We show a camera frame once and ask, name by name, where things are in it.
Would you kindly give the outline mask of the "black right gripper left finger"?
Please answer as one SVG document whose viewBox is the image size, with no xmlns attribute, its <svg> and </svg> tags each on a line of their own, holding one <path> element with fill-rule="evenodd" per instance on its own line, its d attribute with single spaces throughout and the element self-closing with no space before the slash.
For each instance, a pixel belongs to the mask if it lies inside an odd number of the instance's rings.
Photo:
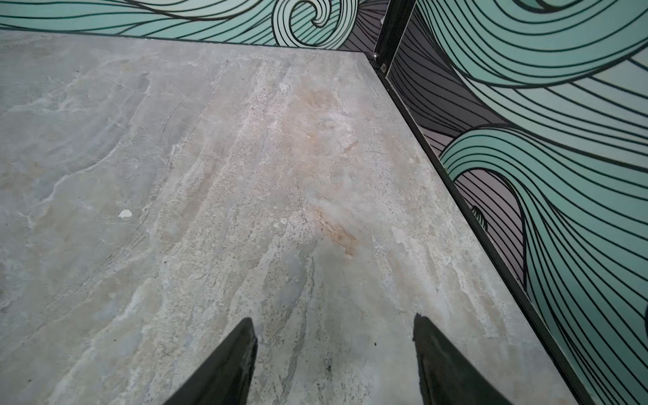
<svg viewBox="0 0 648 405">
<path fill-rule="evenodd" d="M 165 405 L 246 404 L 257 353 L 253 322 L 246 317 Z"/>
</svg>

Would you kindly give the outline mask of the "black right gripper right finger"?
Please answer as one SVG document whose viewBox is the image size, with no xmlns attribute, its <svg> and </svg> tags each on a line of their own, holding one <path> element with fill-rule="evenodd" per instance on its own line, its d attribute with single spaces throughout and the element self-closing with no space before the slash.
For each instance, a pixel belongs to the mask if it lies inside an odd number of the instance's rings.
<svg viewBox="0 0 648 405">
<path fill-rule="evenodd" d="M 510 402 L 478 372 L 428 317 L 415 315 L 413 342 L 424 404 L 470 405 Z"/>
</svg>

